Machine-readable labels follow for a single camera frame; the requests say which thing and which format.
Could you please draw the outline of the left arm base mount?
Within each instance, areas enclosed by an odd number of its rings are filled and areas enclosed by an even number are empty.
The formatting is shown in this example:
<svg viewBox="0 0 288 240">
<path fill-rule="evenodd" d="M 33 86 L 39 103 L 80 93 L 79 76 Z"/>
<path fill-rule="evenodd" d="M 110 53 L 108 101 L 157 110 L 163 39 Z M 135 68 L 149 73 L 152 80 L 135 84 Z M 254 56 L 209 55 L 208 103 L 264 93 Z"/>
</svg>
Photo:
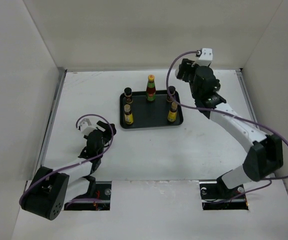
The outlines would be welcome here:
<svg viewBox="0 0 288 240">
<path fill-rule="evenodd" d="M 111 181 L 96 181 L 93 176 L 80 178 L 68 185 L 64 210 L 108 211 L 111 194 Z"/>
</svg>

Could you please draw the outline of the small spice jar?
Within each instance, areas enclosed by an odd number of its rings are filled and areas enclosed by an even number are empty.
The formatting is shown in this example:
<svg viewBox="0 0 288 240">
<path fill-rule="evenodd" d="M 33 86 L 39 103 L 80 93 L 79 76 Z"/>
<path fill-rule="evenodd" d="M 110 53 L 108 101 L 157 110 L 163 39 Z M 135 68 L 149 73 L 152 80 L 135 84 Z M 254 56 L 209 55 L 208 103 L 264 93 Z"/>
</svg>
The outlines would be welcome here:
<svg viewBox="0 0 288 240">
<path fill-rule="evenodd" d="M 132 89 L 130 87 L 126 87 L 124 89 L 124 96 L 126 99 L 126 104 L 131 104 L 133 102 L 133 98 L 132 98 Z"/>
<path fill-rule="evenodd" d="M 173 102 L 173 100 L 174 100 L 174 95 L 175 95 L 175 93 L 176 93 L 176 88 L 175 88 L 175 86 L 169 86 L 168 87 L 168 94 L 167 94 L 167 101 L 169 102 L 169 103 L 172 103 Z"/>
</svg>

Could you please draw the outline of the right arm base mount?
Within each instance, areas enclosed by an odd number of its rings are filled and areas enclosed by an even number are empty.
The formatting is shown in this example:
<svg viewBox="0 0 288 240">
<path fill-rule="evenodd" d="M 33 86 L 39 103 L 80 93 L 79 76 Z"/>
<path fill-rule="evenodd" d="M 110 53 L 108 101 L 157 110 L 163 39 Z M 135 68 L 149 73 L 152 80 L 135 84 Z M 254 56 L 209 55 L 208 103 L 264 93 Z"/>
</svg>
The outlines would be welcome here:
<svg viewBox="0 0 288 240">
<path fill-rule="evenodd" d="M 200 181 L 199 188 L 204 211 L 248 210 L 242 184 L 224 193 L 218 190 L 215 180 Z"/>
</svg>

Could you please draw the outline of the black-cap grinder bottle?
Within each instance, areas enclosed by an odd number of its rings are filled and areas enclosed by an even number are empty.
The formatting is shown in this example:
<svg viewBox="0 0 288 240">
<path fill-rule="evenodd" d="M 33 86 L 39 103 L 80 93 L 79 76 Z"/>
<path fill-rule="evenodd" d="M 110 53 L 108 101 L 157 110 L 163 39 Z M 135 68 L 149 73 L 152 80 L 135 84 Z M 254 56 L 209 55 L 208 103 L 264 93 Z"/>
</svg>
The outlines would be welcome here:
<svg viewBox="0 0 288 240">
<path fill-rule="evenodd" d="M 179 73 L 179 69 L 177 68 L 176 71 L 175 71 L 176 78 L 178 78 L 178 73 Z"/>
<path fill-rule="evenodd" d="M 214 91 L 218 92 L 220 90 L 220 88 L 221 88 L 221 85 L 217 84 L 217 85 L 214 86 Z"/>
</svg>

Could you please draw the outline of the black plastic tray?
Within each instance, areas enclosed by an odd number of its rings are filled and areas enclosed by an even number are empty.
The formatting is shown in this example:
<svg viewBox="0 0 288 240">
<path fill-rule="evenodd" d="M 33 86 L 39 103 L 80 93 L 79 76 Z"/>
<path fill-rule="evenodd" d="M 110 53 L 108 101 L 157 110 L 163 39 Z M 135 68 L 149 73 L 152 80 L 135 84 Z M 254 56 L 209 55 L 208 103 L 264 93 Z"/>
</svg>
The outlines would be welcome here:
<svg viewBox="0 0 288 240">
<path fill-rule="evenodd" d="M 168 113 L 171 107 L 167 99 L 166 90 L 157 90 L 156 99 L 149 103 L 146 100 L 145 91 L 135 91 L 132 94 L 133 102 L 131 103 L 131 111 L 134 122 L 127 124 L 124 117 L 124 105 L 126 104 L 126 97 L 122 93 L 119 97 L 119 119 L 120 126 L 124 129 L 143 129 L 143 128 L 157 128 L 157 127 L 174 127 L 183 123 L 184 117 L 181 107 L 177 108 L 177 117 L 175 122 L 170 123 L 167 120 Z"/>
</svg>

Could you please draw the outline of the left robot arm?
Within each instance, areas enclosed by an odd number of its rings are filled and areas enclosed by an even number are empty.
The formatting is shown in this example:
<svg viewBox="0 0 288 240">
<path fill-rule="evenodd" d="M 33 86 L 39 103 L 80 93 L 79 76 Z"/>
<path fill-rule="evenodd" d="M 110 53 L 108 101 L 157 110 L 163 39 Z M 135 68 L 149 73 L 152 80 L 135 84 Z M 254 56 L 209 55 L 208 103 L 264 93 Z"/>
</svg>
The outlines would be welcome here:
<svg viewBox="0 0 288 240">
<path fill-rule="evenodd" d="M 86 145 L 75 161 L 58 169 L 40 167 L 29 188 L 20 198 L 23 210 L 48 220 L 54 220 L 75 198 L 91 199 L 96 193 L 96 179 L 104 153 L 116 134 L 113 123 L 85 118 L 78 126 Z"/>
</svg>

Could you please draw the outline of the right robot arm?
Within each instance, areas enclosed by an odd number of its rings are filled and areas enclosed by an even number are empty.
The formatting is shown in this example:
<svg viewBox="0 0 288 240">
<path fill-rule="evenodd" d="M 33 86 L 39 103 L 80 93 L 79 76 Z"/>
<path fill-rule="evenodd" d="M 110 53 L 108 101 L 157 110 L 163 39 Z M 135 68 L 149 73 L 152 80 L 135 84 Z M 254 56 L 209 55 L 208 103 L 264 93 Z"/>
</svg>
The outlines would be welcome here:
<svg viewBox="0 0 288 240">
<path fill-rule="evenodd" d="M 220 197 L 227 198 L 239 185 L 258 182 L 282 167 L 281 138 L 276 134 L 267 135 L 247 121 L 242 121 L 218 94 L 220 82 L 210 67 L 184 58 L 176 71 L 176 77 L 189 83 L 198 110 L 224 128 L 247 153 L 242 165 L 217 178 L 215 190 Z"/>
</svg>

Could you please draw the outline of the red sauce bottle yellow cap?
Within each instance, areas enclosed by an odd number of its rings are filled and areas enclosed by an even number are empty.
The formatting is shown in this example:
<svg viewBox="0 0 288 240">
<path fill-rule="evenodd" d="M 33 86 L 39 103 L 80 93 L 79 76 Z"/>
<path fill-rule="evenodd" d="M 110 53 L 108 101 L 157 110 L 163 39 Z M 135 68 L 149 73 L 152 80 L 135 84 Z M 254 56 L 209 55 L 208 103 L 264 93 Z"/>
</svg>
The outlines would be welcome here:
<svg viewBox="0 0 288 240">
<path fill-rule="evenodd" d="M 150 103 L 154 102 L 156 99 L 155 76 L 152 74 L 148 76 L 146 99 Z"/>
</svg>

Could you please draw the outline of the yellow-label brown bottle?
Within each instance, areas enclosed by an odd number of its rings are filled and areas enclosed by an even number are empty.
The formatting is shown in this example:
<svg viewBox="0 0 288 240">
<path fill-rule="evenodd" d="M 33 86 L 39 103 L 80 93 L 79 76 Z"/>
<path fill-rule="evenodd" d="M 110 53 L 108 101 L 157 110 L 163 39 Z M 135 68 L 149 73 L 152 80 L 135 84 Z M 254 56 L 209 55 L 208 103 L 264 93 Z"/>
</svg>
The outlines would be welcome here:
<svg viewBox="0 0 288 240">
<path fill-rule="evenodd" d="M 168 116 L 167 116 L 167 121 L 169 123 L 174 123 L 176 121 L 176 118 L 177 118 L 177 110 L 178 110 L 178 104 L 173 101 L 171 106 L 170 106 L 170 109 L 169 109 L 169 112 L 168 112 Z"/>
<path fill-rule="evenodd" d="M 129 104 L 124 105 L 124 120 L 127 125 L 132 125 L 134 122 L 131 106 Z"/>
</svg>

